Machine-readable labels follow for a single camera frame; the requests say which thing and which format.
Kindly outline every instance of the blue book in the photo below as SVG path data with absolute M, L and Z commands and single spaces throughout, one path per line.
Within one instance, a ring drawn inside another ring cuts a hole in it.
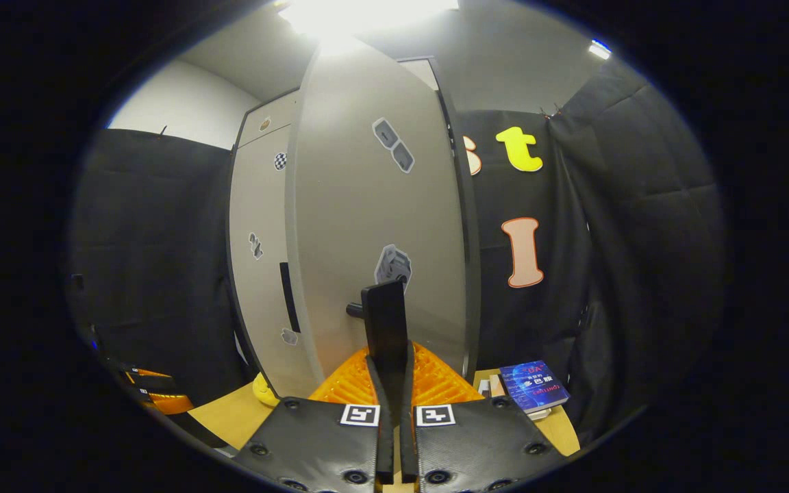
M 526 414 L 560 405 L 570 397 L 561 381 L 540 360 L 502 367 L 501 380 Z

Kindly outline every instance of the black fabric backdrop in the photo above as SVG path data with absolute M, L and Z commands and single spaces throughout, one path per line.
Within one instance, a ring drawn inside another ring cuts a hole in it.
M 229 151 L 103 130 L 79 175 L 68 271 L 79 327 L 109 356 L 175 378 L 203 405 L 247 383 L 229 299 Z
M 677 110 L 616 60 L 552 118 L 461 116 L 482 160 L 478 368 L 543 359 L 588 443 L 682 377 L 717 327 L 726 237 L 710 165 Z M 538 171 L 510 165 L 495 135 L 511 126 L 535 136 Z M 538 219 L 544 280 L 511 288 L 501 224 L 521 216 Z

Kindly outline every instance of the ceiling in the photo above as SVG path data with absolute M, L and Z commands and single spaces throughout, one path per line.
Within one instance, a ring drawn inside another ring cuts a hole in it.
M 317 41 L 295 34 L 272 3 L 179 56 L 261 101 L 300 85 Z M 507 0 L 460 0 L 459 10 L 403 30 L 356 36 L 392 58 L 432 55 L 460 110 L 548 113 L 566 103 L 602 60 L 574 25 Z

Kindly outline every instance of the sticker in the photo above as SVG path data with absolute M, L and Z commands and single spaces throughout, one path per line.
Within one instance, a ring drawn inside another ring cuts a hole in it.
M 278 171 L 282 171 L 282 169 L 285 169 L 285 162 L 287 162 L 287 160 L 287 153 L 276 154 L 276 157 L 273 158 L 273 168 L 276 168 Z
M 264 255 L 263 250 L 260 249 L 260 238 L 258 238 L 258 235 L 251 233 L 248 235 L 248 241 L 251 243 L 251 255 L 254 256 L 256 261 L 260 261 L 260 257 Z
M 376 271 L 373 271 L 373 280 L 376 284 L 400 279 L 403 283 L 403 292 L 406 293 L 411 277 L 413 277 L 413 265 L 410 256 L 404 250 L 398 249 L 394 243 L 386 244 L 379 254 L 379 261 L 376 262 Z
M 462 135 L 461 138 L 464 139 L 464 150 L 467 150 L 467 166 L 471 170 L 471 177 L 473 177 L 483 168 L 483 162 L 479 160 L 477 154 L 473 153 L 477 150 L 477 145 L 473 143 L 473 140 L 466 135 Z
M 282 340 L 285 341 L 285 344 L 290 344 L 291 346 L 297 346 L 297 333 L 285 327 L 282 329 Z
M 511 126 L 500 134 L 495 135 L 495 140 L 504 143 L 507 149 L 507 159 L 519 171 L 538 171 L 544 162 L 539 157 L 529 155 L 529 144 L 536 144 L 534 135 L 523 134 L 523 129 Z
M 452 414 L 452 405 L 417 405 L 417 427 L 444 427 L 454 425 L 455 415 Z
M 398 137 L 392 125 L 385 118 L 380 118 L 373 122 L 370 128 L 382 147 L 391 151 L 392 159 L 397 163 L 398 168 L 404 173 L 410 174 L 416 160 L 413 159 L 413 154 L 407 149 L 407 144 L 404 144 L 403 140 Z
M 350 427 L 378 427 L 379 406 L 345 405 L 345 409 L 342 410 L 340 424 L 350 425 Z
M 511 288 L 528 288 L 544 281 L 535 247 L 537 228 L 538 219 L 534 218 L 510 219 L 501 225 L 501 230 L 510 237 L 510 250 L 513 252 L 513 274 L 508 279 Z

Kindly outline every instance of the table surface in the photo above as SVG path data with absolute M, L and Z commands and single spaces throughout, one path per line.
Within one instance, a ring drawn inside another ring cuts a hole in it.
M 473 387 L 478 387 L 480 380 L 488 378 L 495 372 L 499 372 L 497 368 L 477 371 L 474 375 Z M 238 450 L 258 430 L 264 419 L 273 412 L 273 408 L 263 405 L 257 397 L 254 397 L 251 384 L 248 384 L 188 412 L 204 427 Z M 571 420 L 561 405 L 554 407 L 546 418 L 535 421 L 535 425 L 562 455 L 572 455 L 580 449 Z M 394 436 L 397 440 L 400 434 L 395 431 Z M 394 484 L 384 485 L 383 492 L 413 493 L 413 483 L 400 483 L 400 457 L 397 453 L 394 456 L 396 471 Z

